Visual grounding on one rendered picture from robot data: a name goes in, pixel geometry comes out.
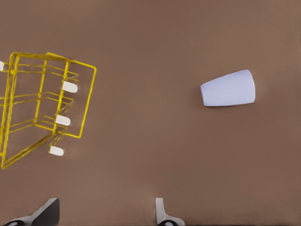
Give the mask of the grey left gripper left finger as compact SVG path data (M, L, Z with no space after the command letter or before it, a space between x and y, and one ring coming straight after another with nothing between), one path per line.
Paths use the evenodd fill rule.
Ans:
M33 214L13 219L4 226L57 226L60 219L60 200L51 198Z

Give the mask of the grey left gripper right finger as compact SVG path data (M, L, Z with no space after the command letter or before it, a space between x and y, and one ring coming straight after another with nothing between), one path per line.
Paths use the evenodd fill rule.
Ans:
M155 223L156 226L185 226L182 219L166 214L163 198L155 199Z

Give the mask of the pale lavender cup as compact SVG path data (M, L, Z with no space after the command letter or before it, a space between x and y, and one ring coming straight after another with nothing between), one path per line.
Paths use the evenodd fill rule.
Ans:
M200 85L203 105L245 105L255 102L256 89L249 70L230 73Z

